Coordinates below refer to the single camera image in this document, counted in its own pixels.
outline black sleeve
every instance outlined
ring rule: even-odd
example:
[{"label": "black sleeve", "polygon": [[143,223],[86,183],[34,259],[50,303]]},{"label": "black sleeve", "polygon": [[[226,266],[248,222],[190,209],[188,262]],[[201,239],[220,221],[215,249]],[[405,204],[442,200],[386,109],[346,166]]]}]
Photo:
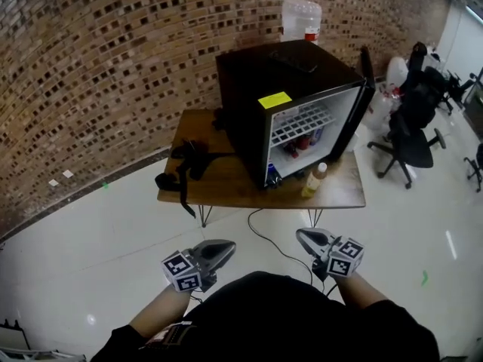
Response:
[{"label": "black sleeve", "polygon": [[389,300],[362,310],[361,325],[357,331],[361,334],[361,352],[373,360],[439,361],[438,344],[431,331]]},{"label": "black sleeve", "polygon": [[144,346],[148,339],[143,338],[134,328],[127,325],[112,331],[112,335],[106,345],[94,355],[91,362],[104,360],[127,360],[141,346]]}]

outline table leg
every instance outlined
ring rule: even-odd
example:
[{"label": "table leg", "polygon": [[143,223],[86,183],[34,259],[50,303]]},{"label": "table leg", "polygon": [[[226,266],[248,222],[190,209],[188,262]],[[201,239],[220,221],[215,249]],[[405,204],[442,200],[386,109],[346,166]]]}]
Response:
[{"label": "table leg", "polygon": [[310,226],[312,228],[315,228],[317,226],[318,220],[320,219],[320,216],[322,215],[322,211],[323,211],[323,209],[314,209],[314,216],[312,218],[312,215],[310,214],[310,209],[307,209],[307,212],[309,212]]},{"label": "table leg", "polygon": [[205,206],[204,205],[198,205],[199,216],[202,219],[202,227],[203,228],[206,228],[206,222],[208,221],[208,217],[210,216],[212,209],[213,209],[213,205],[210,206],[210,210],[208,211],[208,214],[205,216]]}]

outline wooden table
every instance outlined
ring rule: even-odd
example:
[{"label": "wooden table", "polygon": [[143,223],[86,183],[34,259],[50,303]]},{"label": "wooden table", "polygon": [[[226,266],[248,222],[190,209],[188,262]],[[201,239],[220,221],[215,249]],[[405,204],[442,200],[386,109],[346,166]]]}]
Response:
[{"label": "wooden table", "polygon": [[[182,140],[196,140],[208,145],[208,152],[231,153],[233,147],[224,130],[217,131],[211,125],[214,115],[211,110],[186,110],[180,119],[173,148],[182,145]],[[165,173],[174,173],[182,160],[169,158]],[[219,207],[243,207],[266,209],[315,210],[312,225],[315,226],[324,209],[346,209],[365,207],[364,190],[353,152],[342,155],[338,162],[328,164],[328,175],[313,198],[303,198],[300,193],[306,178],[293,176],[283,180],[277,189],[259,190],[236,155],[217,158],[210,163],[199,181],[188,179],[188,204]],[[180,193],[160,190],[159,201],[180,202]],[[202,224],[208,215],[198,207]]]}]

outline white bottle cap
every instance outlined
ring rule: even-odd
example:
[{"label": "white bottle cap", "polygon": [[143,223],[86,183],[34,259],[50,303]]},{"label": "white bottle cap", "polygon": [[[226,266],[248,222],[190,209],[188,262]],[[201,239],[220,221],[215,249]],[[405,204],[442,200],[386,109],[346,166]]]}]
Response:
[{"label": "white bottle cap", "polygon": [[325,171],[327,170],[327,164],[325,162],[321,162],[320,164],[318,164],[317,170],[321,173],[325,173]]}]

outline large clear plastic bottle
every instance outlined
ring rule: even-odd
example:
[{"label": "large clear plastic bottle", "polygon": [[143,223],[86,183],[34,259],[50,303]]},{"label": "large clear plastic bottle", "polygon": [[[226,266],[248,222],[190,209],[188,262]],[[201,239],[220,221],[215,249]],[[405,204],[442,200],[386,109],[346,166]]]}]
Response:
[{"label": "large clear plastic bottle", "polygon": [[318,44],[322,8],[308,0],[284,0],[281,7],[280,41],[306,39]]}]

